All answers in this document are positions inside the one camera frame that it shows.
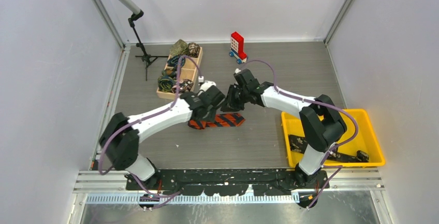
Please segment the orange navy striped tie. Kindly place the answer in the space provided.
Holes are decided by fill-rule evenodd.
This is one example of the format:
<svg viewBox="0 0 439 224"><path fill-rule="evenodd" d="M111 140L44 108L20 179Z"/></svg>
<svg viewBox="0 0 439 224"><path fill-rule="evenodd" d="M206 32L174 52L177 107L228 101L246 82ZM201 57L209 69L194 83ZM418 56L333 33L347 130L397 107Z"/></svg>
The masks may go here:
<svg viewBox="0 0 439 224"><path fill-rule="evenodd" d="M216 127L238 127L245 122L245 118L240 113L217 114L214 121L188 121L188 127L196 130Z"/></svg>

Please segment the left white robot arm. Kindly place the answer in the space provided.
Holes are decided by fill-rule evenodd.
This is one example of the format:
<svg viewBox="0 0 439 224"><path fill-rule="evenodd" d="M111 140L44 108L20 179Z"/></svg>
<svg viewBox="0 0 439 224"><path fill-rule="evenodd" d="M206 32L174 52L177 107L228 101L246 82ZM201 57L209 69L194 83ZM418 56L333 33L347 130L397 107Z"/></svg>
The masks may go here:
<svg viewBox="0 0 439 224"><path fill-rule="evenodd" d="M139 154L139 145L148 137L190 120L212 121L226 96L214 82L204 83L199 92L185 92L172 103L146 113L125 116L115 114L107 124L99 144L115 170L125 170L139 179L147 190L159 182L157 169Z"/></svg>

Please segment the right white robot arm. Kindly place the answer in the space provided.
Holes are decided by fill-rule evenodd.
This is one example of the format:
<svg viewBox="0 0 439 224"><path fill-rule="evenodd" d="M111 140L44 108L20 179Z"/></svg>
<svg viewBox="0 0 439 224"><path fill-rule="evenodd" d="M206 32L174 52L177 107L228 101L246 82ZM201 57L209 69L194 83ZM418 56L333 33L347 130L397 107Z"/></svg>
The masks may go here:
<svg viewBox="0 0 439 224"><path fill-rule="evenodd" d="M244 110L247 103L286 112L298 118L307 142L302 159L295 167L295 182L309 188L316 182L326 152L335 146L347 126L327 95L304 97L282 91L273 83L260 83L249 69L236 69L235 83L230 85L221 111Z"/></svg>

